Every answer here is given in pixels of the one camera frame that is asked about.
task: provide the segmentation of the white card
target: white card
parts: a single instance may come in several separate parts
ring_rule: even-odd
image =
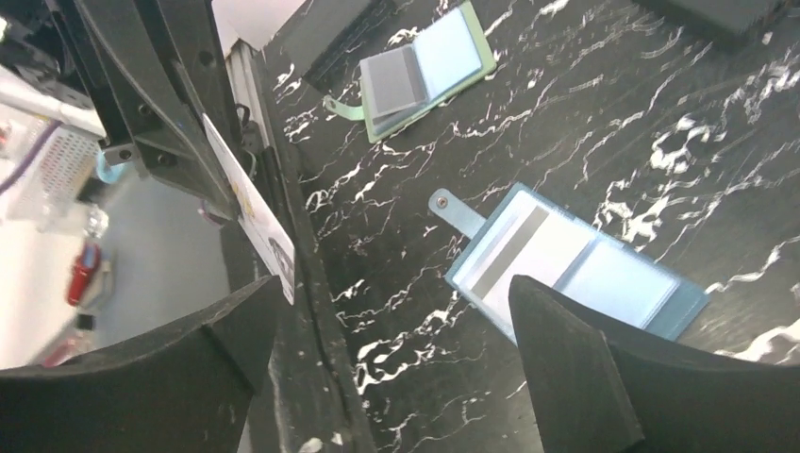
[[[239,224],[253,243],[258,255],[274,276],[283,283],[283,294],[294,305],[294,244],[239,162],[225,144],[209,117],[203,114],[203,124],[211,148],[227,175],[233,192],[242,207]]]

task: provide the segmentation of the red pliers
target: red pliers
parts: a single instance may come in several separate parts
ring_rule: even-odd
[[[73,307],[80,304],[80,299],[92,283],[94,274],[100,268],[100,245],[90,241],[83,243],[83,250],[75,257],[73,279],[67,289],[67,303]]]

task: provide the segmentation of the black marble table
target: black marble table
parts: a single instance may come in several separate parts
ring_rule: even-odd
[[[397,3],[333,95],[456,2]],[[800,362],[800,24],[731,54],[624,0],[474,3],[497,71],[374,145],[283,55],[296,17],[263,54],[381,451],[541,449],[517,351],[442,278],[441,187],[488,215],[522,181],[708,288],[681,343]]]

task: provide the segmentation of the white basket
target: white basket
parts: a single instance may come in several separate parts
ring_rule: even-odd
[[[19,164],[46,126],[44,120],[31,125],[22,145],[12,151],[11,159]],[[75,203],[92,176],[99,151],[92,134],[72,126],[59,127],[8,194],[7,218],[32,220],[39,230],[48,229]]]

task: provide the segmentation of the black robotic bracket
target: black robotic bracket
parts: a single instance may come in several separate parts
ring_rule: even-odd
[[[208,0],[46,0],[107,132],[114,165],[207,199],[236,218],[203,127],[206,114],[232,149],[242,133]]]
[[[669,342],[530,277],[508,300],[544,451],[800,451],[800,367]]]
[[[0,371],[0,451],[235,452],[288,306],[264,277],[61,366]]]

